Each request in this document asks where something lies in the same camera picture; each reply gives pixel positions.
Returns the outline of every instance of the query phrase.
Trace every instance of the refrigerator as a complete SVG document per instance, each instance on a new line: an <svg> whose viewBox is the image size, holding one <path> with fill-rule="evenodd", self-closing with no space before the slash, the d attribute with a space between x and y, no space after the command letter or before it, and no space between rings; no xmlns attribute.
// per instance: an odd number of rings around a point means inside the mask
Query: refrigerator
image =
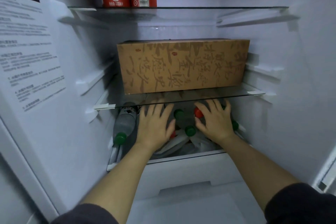
<svg viewBox="0 0 336 224"><path fill-rule="evenodd" d="M250 39L242 85L212 95L229 99L238 135L254 148L320 192L332 185L334 0L95 5L0 0L1 154L48 221L120 161L112 137L120 107L158 97L124 95L116 44L126 40ZM223 220L265 222L228 154L215 150L149 161L128 223Z"/></svg>

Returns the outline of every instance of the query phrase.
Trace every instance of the person's left hand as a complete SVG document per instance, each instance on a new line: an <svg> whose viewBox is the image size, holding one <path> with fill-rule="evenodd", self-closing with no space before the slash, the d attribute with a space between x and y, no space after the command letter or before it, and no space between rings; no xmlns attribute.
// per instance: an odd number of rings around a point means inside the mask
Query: person's left hand
<svg viewBox="0 0 336 224"><path fill-rule="evenodd" d="M136 144L144 146L153 153L168 141L175 129L175 120L172 120L166 129L168 117L173 106L174 104L169 104L161 116L163 104L150 105L147 115L145 115L145 106L141 107Z"/></svg>

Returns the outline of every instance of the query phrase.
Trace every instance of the box with chinese calligraphy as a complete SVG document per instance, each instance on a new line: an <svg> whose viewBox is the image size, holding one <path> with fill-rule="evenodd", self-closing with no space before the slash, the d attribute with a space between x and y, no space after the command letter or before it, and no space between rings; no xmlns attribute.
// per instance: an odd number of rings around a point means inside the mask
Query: box with chinese calligraphy
<svg viewBox="0 0 336 224"><path fill-rule="evenodd" d="M222 38L120 43L125 94L239 85L249 44Z"/></svg>

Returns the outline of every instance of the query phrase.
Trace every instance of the dark shirt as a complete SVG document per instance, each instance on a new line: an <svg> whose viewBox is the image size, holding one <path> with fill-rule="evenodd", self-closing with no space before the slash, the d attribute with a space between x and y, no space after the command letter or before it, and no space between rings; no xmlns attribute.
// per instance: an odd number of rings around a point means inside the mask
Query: dark shirt
<svg viewBox="0 0 336 224"><path fill-rule="evenodd" d="M305 183L292 184L279 191L267 204L269 224L336 223L336 197L320 194ZM51 224L118 224L97 205L83 204L59 216Z"/></svg>

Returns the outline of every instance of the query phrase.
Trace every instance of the person's right arm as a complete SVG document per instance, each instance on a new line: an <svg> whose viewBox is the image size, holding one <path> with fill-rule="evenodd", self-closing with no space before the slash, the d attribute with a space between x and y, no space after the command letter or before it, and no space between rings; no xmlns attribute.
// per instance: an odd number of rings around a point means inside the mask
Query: person's right arm
<svg viewBox="0 0 336 224"><path fill-rule="evenodd" d="M206 125L195 118L197 128L219 144L231 157L241 176L264 211L267 203L283 188L300 181L243 140L232 129L231 105L225 110L217 99L207 100L210 110L201 103L195 105L204 114Z"/></svg>

